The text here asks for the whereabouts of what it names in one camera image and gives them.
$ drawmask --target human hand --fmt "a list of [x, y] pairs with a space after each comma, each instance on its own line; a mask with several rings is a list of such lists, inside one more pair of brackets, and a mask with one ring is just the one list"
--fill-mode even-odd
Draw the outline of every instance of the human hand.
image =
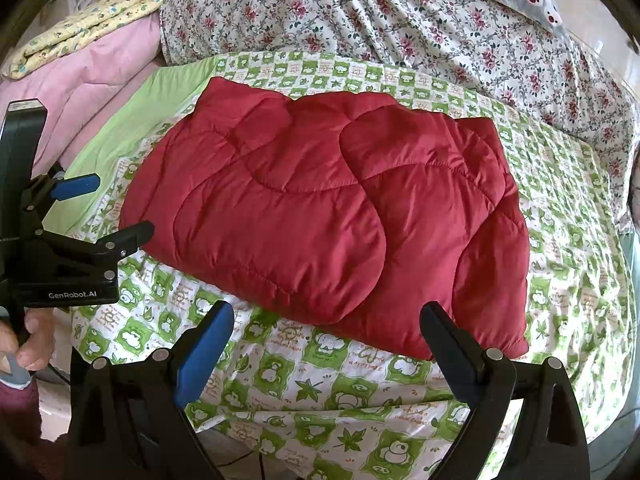
[[53, 354], [55, 329], [53, 309], [29, 309], [24, 316], [24, 325], [30, 337], [18, 348], [18, 338], [12, 328], [0, 322], [0, 354], [14, 354], [18, 364], [27, 370], [33, 372], [42, 370], [47, 367]]

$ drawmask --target floral bedspread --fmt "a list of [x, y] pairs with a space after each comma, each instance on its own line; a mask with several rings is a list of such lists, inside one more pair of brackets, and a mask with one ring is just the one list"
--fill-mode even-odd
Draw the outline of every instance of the floral bedspread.
[[[635, 311], [612, 222], [607, 181], [594, 151], [497, 100], [424, 73], [334, 55], [242, 52], [215, 58], [212, 76], [292, 98], [327, 91], [378, 91], [412, 108], [492, 118], [520, 191], [531, 255], [526, 305], [530, 351], [565, 363], [589, 440], [619, 413], [631, 382]], [[97, 196], [77, 238], [117, 229], [137, 168], [198, 96], [168, 110]], [[88, 360], [146, 358], [170, 347], [218, 299], [235, 327], [199, 402], [186, 410], [197, 430], [215, 427], [313, 480], [423, 479], [456, 438], [468, 408], [437, 364], [345, 340], [247, 304], [143, 251], [118, 267], [120, 301], [80, 307], [74, 345]], [[493, 478], [513, 434], [511, 410], [484, 470]]]
[[590, 143], [619, 231], [640, 104], [574, 40], [493, 0], [165, 0], [162, 50], [183, 64], [238, 50], [303, 50], [411, 67]]

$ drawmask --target floor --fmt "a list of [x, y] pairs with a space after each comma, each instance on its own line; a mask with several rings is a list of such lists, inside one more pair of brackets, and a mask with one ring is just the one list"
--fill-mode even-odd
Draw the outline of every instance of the floor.
[[[564, 24], [571, 33], [599, 54], [604, 64], [621, 80], [624, 80], [637, 96], [640, 96], [640, 57], [629, 48], [626, 34], [607, 8], [599, 0], [556, 1]], [[54, 9], [49, 19], [56, 17], [57, 21], [57, 19], [66, 16], [66, 0], [57, 0], [56, 5], [63, 5], [63, 7]], [[39, 32], [42, 30], [34, 29], [32, 37]], [[65, 332], [65, 330], [70, 331], [70, 323], [61, 318], [60, 327], [56, 332], [56, 358], [58, 366], [61, 368], [66, 367], [65, 361], [68, 363], [70, 355], [69, 332]], [[64, 390], [59, 388], [54, 388], [52, 391], [47, 390], [43, 397], [41, 411], [43, 412], [44, 436], [54, 440], [59, 434], [66, 432], [70, 410], [65, 407]]]

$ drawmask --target green checkered bedsheet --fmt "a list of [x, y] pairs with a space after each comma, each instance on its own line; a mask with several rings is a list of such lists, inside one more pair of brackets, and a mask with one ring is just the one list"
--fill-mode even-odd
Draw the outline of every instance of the green checkered bedsheet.
[[[292, 98], [318, 92], [375, 91], [403, 105], [454, 118], [492, 118], [520, 189], [530, 233], [524, 357], [555, 355], [566, 365], [588, 439], [625, 402], [635, 346], [628, 268], [614, 230], [607, 177], [593, 150], [495, 100], [412, 70], [300, 52], [217, 56], [212, 76], [273, 89]], [[77, 238], [116, 230], [127, 186], [153, 146], [197, 95], [121, 158], [111, 186], [96, 197]], [[231, 303], [235, 327], [199, 402], [187, 414], [312, 480], [425, 478], [468, 414], [437, 364], [393, 355], [323, 333], [247, 304], [139, 251], [119, 266], [117, 304], [78, 308], [76, 348], [88, 360], [145, 358], [170, 347], [218, 299]], [[498, 471], [518, 405], [484, 470]]]

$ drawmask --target red clothing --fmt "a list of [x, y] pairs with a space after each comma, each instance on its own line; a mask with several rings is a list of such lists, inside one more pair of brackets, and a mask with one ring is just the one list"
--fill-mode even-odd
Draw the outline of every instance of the red clothing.
[[[36, 381], [31, 381], [24, 390], [0, 383], [0, 433], [12, 436], [11, 441], [17, 446], [12, 451], [46, 480], [62, 480], [66, 435], [55, 442], [41, 439], [41, 424]], [[20, 478], [30, 476], [25, 472]]]
[[136, 173], [120, 226], [141, 220], [161, 262], [335, 335], [430, 358], [436, 300], [482, 346], [527, 351], [529, 235], [489, 119], [214, 78]]

